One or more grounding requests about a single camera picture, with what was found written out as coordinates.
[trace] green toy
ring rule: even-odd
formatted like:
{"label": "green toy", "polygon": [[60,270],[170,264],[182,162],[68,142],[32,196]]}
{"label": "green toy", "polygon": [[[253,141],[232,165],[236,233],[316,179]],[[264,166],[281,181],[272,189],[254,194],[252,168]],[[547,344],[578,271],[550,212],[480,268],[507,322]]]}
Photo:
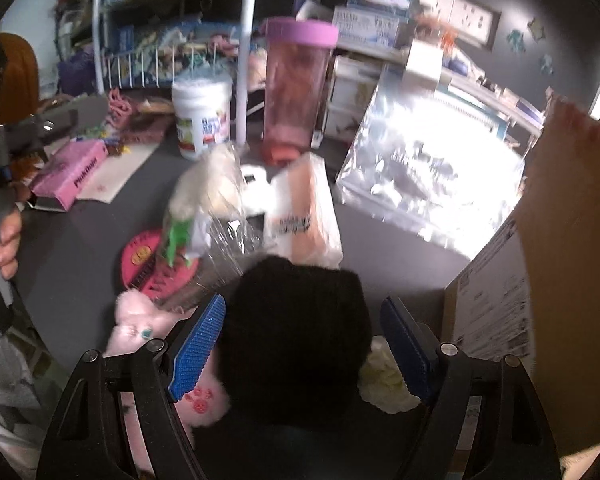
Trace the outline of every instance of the green toy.
{"label": "green toy", "polygon": [[178,254],[178,250],[186,247],[189,243],[189,227],[191,225],[191,220],[177,221],[172,219],[170,223],[171,227],[169,228],[169,240],[164,252],[169,266],[173,267],[173,264],[176,261],[176,254]]}

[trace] brown cardboard box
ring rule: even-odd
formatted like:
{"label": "brown cardboard box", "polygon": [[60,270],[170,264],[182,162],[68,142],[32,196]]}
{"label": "brown cardboard box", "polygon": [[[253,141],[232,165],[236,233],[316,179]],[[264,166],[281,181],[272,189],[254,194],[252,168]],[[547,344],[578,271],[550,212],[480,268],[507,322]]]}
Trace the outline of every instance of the brown cardboard box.
{"label": "brown cardboard box", "polygon": [[[479,322],[488,306],[496,314],[528,308],[531,341],[515,330],[494,336],[515,326],[504,316],[463,339],[474,338],[474,353],[495,347],[523,356],[535,345],[532,379],[563,456],[600,443],[600,123],[554,100],[534,155],[509,219],[447,287],[442,335],[453,339],[454,324],[465,326],[459,319]],[[522,272],[515,256],[499,256],[504,244],[513,253],[522,248]],[[475,292],[467,283],[480,275],[486,289]]]}

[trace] dark gray wall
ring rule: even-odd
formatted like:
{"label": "dark gray wall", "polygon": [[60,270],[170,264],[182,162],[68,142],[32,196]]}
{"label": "dark gray wall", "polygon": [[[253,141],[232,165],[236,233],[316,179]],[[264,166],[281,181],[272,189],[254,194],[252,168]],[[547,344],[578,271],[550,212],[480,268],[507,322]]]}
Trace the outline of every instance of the dark gray wall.
{"label": "dark gray wall", "polygon": [[[323,0],[329,6],[346,0]],[[600,16],[588,0],[475,0],[502,13],[492,51],[458,45],[487,77],[511,88],[536,107],[544,109],[544,91],[551,86],[588,109],[600,83]],[[526,28],[533,17],[544,25],[546,39],[536,43]],[[507,34],[525,33],[526,52],[514,54]],[[554,60],[553,75],[540,72],[540,58]]]}

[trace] orange chair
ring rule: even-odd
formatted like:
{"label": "orange chair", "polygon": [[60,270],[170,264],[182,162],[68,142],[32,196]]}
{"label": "orange chair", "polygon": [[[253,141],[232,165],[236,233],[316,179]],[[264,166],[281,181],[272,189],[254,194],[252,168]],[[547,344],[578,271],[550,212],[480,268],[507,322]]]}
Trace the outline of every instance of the orange chair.
{"label": "orange chair", "polygon": [[16,34],[0,33],[7,65],[0,86],[0,123],[11,124],[38,108],[38,62],[33,49]]}

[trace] clear plastic wrap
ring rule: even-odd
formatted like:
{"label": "clear plastic wrap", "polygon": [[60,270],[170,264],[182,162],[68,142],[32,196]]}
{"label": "clear plastic wrap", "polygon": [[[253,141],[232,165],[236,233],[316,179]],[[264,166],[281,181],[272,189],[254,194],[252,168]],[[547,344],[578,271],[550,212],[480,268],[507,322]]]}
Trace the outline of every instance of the clear plastic wrap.
{"label": "clear plastic wrap", "polygon": [[524,169],[488,114],[386,65],[336,184],[344,203],[473,258]]}
{"label": "clear plastic wrap", "polygon": [[269,254],[296,265],[335,269],[342,244],[324,159],[305,153],[271,179],[274,200],[264,221]]}
{"label": "clear plastic wrap", "polygon": [[172,266],[178,258],[187,265],[200,261],[195,276],[163,309],[197,305],[266,256],[262,233],[244,215],[244,186],[232,142],[208,150],[180,176],[164,216],[160,255]]}

